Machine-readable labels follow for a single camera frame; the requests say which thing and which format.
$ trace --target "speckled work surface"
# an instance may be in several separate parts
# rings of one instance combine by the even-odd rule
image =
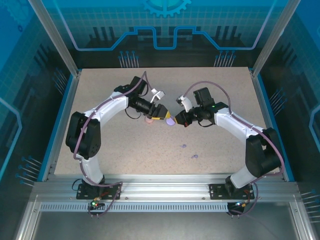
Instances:
[[[232,110],[249,122],[265,127],[258,99],[247,67],[193,68],[116,68],[84,69],[71,113],[85,112],[108,98],[113,89],[131,82],[146,70],[153,88],[166,96],[159,101],[175,116],[183,108],[176,98],[198,81],[214,81],[230,95]],[[201,84],[192,91],[208,87],[215,102],[227,102],[218,88]],[[196,101],[188,95],[193,105]],[[150,100],[149,93],[144,98]],[[129,114],[138,114],[130,109]],[[80,174],[79,164],[63,139],[55,174]],[[118,113],[102,129],[98,153],[104,174],[208,174],[233,173],[245,164],[245,146],[225,129],[216,125],[187,128],[168,126],[164,120],[147,124],[144,117],[132,120]]]

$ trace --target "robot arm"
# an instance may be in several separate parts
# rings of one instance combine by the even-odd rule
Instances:
[[[71,152],[74,153],[84,123],[95,112],[87,125],[86,132],[82,136],[76,155],[82,162],[84,172],[88,178],[96,184],[101,184],[104,181],[104,175],[100,170],[97,156],[101,147],[101,129],[114,115],[128,107],[132,107],[148,118],[164,119],[170,117],[165,106],[162,104],[156,106],[154,103],[154,100],[159,100],[165,95],[163,91],[152,89],[153,97],[151,101],[147,101],[141,97],[147,85],[144,80],[130,94],[117,97],[131,90],[139,80],[140,78],[135,76],[130,84],[115,88],[111,96],[107,98],[110,99],[109,102],[98,110],[96,109],[99,105],[84,113],[75,112],[71,116],[65,143]],[[86,176],[83,177],[83,180],[91,184]]]
[[[198,107],[191,107],[191,102],[181,96],[176,101],[185,109],[175,116],[175,121],[189,126],[194,121],[209,120],[211,125],[217,125],[229,131],[245,144],[245,166],[226,179],[225,188],[230,196],[245,187],[257,178],[281,166],[281,161],[274,149],[253,128],[261,131],[271,142],[280,149],[278,135],[273,128],[263,129],[254,126],[240,116],[229,112],[229,108],[223,102],[215,103],[207,87],[193,92]]]

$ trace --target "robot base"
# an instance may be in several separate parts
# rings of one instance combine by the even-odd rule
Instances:
[[[237,189],[232,196],[228,194],[225,184],[209,184],[209,190],[211,200],[247,200],[248,195],[245,190],[249,192],[250,200],[255,199],[252,185]]]
[[[101,196],[101,200],[112,200],[119,188],[120,184],[110,187],[100,187],[90,185],[82,180],[82,183],[79,184],[77,189],[76,199],[92,200]],[[119,193],[118,196],[115,198],[116,200],[120,199],[120,194],[121,193]]]

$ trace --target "gear logo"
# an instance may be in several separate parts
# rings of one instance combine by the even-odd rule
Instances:
[[[30,10],[27,0],[0,0],[0,7],[3,6],[19,25],[28,19]]]
[[[145,10],[164,18],[168,15],[173,17],[175,14],[180,14],[181,10],[187,9],[187,4],[191,4],[191,0],[143,0]]]

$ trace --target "small purple piece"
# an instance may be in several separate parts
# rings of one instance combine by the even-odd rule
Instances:
[[[175,120],[173,120],[171,117],[167,118],[165,122],[168,126],[174,126],[176,124]]]

